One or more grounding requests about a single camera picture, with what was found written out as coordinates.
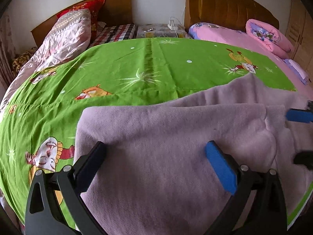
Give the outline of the brown yellow blanket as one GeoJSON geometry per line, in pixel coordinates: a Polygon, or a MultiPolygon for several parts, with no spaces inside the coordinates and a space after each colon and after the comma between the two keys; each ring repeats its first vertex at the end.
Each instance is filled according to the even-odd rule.
{"type": "Polygon", "coordinates": [[[27,50],[21,55],[17,55],[14,58],[14,61],[12,63],[11,71],[13,75],[16,77],[18,73],[20,72],[21,68],[30,60],[30,58],[34,55],[34,53],[37,51],[37,47],[32,47],[31,49],[27,50]]]}

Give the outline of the red embroidered pillow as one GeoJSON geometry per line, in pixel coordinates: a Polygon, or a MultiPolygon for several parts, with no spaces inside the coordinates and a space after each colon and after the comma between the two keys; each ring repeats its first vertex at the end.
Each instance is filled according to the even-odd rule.
{"type": "Polygon", "coordinates": [[[80,5],[74,5],[69,9],[65,9],[62,12],[57,14],[57,17],[60,18],[64,14],[71,11],[78,11],[82,9],[88,9],[91,14],[91,42],[94,41],[97,37],[97,28],[98,28],[98,13],[102,6],[104,5],[105,0],[92,0],[80,5]]]}

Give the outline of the lilac knit pants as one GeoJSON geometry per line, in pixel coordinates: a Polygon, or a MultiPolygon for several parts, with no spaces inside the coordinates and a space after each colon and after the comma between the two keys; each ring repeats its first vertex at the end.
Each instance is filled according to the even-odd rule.
{"type": "Polygon", "coordinates": [[[108,234],[203,234],[230,198],[205,156],[215,141],[253,171],[277,170],[292,224],[312,202],[312,172],[292,162],[312,149],[312,124],[285,113],[306,105],[247,74],[159,105],[86,108],[74,157],[98,141],[108,155],[84,203],[108,234]]]}

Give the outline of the plaid mattress sheet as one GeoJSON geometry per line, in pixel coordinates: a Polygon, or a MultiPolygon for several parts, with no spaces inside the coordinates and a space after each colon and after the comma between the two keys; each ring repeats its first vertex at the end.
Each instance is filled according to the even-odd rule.
{"type": "Polygon", "coordinates": [[[104,27],[102,32],[89,45],[89,47],[91,48],[105,43],[133,39],[135,36],[135,31],[136,25],[133,23],[126,25],[117,25],[113,27],[104,27]]]}

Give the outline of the pink bed sheet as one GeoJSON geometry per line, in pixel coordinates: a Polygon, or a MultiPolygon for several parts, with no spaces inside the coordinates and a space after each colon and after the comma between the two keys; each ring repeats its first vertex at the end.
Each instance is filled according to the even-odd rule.
{"type": "Polygon", "coordinates": [[[312,87],[309,84],[304,85],[281,58],[272,54],[268,49],[260,44],[259,41],[247,35],[246,32],[233,30],[213,23],[200,22],[192,25],[189,28],[188,34],[197,40],[224,43],[267,56],[281,70],[286,72],[287,77],[292,83],[295,84],[296,89],[301,94],[304,94],[312,99],[312,87]]]}

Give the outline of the right wooden headboard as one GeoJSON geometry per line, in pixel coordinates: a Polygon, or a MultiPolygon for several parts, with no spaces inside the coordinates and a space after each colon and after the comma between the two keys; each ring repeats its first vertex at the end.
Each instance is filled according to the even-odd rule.
{"type": "Polygon", "coordinates": [[[279,28],[277,18],[254,0],[186,0],[184,26],[206,22],[233,30],[246,31],[249,19],[259,20],[279,28]]]}

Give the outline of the pink floral quilt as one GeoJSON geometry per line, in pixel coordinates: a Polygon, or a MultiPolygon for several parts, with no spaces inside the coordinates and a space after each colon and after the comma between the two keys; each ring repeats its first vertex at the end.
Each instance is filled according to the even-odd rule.
{"type": "Polygon", "coordinates": [[[1,101],[1,117],[16,90],[34,73],[38,83],[47,76],[49,68],[67,63],[84,52],[91,40],[91,14],[88,9],[71,11],[61,16],[49,31],[41,46],[20,69],[1,101]]]}

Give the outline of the left wooden headboard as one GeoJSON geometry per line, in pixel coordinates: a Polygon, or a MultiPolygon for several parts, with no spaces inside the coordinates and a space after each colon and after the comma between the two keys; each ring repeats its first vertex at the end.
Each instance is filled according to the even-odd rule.
{"type": "MultiPolygon", "coordinates": [[[[69,10],[74,6],[79,6],[90,1],[93,0],[82,0],[64,10],[69,10]]],[[[58,15],[55,14],[31,31],[37,47],[42,45],[43,40],[57,20],[58,15]]],[[[98,12],[98,20],[105,22],[108,26],[133,23],[132,0],[105,0],[98,12]]]]}

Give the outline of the white power strip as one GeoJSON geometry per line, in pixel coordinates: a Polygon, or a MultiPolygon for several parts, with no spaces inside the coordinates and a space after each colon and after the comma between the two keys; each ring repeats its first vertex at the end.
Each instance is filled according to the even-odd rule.
{"type": "Polygon", "coordinates": [[[169,20],[168,28],[172,31],[177,31],[178,27],[175,25],[174,20],[169,20]]]}

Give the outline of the nightstand with floral cover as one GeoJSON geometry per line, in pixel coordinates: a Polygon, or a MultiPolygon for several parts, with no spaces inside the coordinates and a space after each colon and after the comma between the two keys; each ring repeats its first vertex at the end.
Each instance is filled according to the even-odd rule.
{"type": "Polygon", "coordinates": [[[137,27],[136,38],[187,38],[191,36],[180,25],[171,30],[167,24],[145,24],[137,27]]]}

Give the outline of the folded pink quilt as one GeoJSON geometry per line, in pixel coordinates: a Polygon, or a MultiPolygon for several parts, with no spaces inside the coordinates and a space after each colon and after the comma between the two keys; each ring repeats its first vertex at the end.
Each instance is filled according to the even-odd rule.
{"type": "Polygon", "coordinates": [[[294,51],[294,46],[288,38],[268,23],[249,19],[246,22],[246,33],[282,60],[288,59],[294,51]]]}

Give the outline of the patterned window curtain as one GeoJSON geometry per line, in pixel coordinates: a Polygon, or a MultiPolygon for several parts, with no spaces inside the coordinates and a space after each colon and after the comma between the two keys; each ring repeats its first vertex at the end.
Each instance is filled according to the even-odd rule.
{"type": "Polygon", "coordinates": [[[12,72],[12,64],[15,57],[15,47],[12,40],[12,30],[10,17],[4,13],[1,17],[1,39],[0,39],[0,56],[1,56],[1,83],[4,88],[8,88],[15,79],[12,72]]]}

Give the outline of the wooden headboard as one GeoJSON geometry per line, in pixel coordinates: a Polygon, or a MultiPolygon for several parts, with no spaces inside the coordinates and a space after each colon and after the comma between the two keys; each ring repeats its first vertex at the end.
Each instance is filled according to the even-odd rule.
{"type": "Polygon", "coordinates": [[[184,26],[206,22],[233,30],[246,31],[249,19],[259,20],[279,28],[277,18],[254,0],[186,0],[184,26]]]}
{"type": "MultiPolygon", "coordinates": [[[[69,10],[74,6],[79,6],[90,1],[93,0],[82,0],[64,10],[69,10]]],[[[43,40],[57,20],[58,15],[55,14],[31,31],[37,47],[42,45],[43,40]]],[[[98,20],[105,22],[108,26],[133,23],[132,0],[105,0],[98,12],[98,20]]]]}

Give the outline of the light wooden wardrobe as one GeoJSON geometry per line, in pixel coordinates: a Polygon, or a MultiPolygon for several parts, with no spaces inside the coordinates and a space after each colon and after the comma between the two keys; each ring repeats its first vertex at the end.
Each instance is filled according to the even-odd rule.
{"type": "Polygon", "coordinates": [[[291,0],[286,37],[294,46],[290,57],[308,73],[312,80],[312,17],[301,0],[291,0]]]}

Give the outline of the green cartoon bed sheet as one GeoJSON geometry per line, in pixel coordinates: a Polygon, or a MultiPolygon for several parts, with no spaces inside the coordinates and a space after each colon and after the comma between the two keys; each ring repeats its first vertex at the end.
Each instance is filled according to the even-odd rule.
{"type": "Polygon", "coordinates": [[[75,137],[86,108],[159,105],[247,74],[269,88],[297,92],[267,56],[193,39],[102,44],[48,72],[38,83],[40,73],[31,75],[1,117],[1,190],[20,221],[35,173],[58,172],[78,160],[75,137]]]}

